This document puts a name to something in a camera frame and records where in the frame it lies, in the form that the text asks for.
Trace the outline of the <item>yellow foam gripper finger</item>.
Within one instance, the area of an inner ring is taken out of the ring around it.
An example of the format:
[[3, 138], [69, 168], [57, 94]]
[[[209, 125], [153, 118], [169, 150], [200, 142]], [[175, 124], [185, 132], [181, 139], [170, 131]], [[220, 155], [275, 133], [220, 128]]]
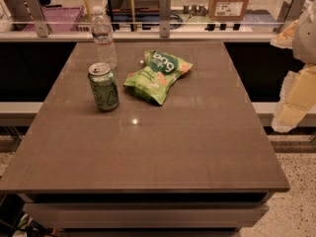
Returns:
[[295, 20], [289, 24], [280, 34], [272, 38], [270, 45], [278, 48], [292, 49], [293, 35], [297, 23], [298, 21]]
[[296, 128], [316, 105], [316, 65], [305, 64], [298, 71], [289, 71], [284, 77], [276, 104], [272, 128], [289, 132]]

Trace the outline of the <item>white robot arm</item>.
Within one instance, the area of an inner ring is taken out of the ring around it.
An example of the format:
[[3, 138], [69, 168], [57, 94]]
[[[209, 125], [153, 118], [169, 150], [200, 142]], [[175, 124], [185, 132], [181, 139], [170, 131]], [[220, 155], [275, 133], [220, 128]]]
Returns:
[[291, 49], [304, 63], [301, 70], [288, 71], [284, 77], [272, 120], [274, 131], [289, 132], [316, 106], [316, 1], [274, 37], [271, 45]]

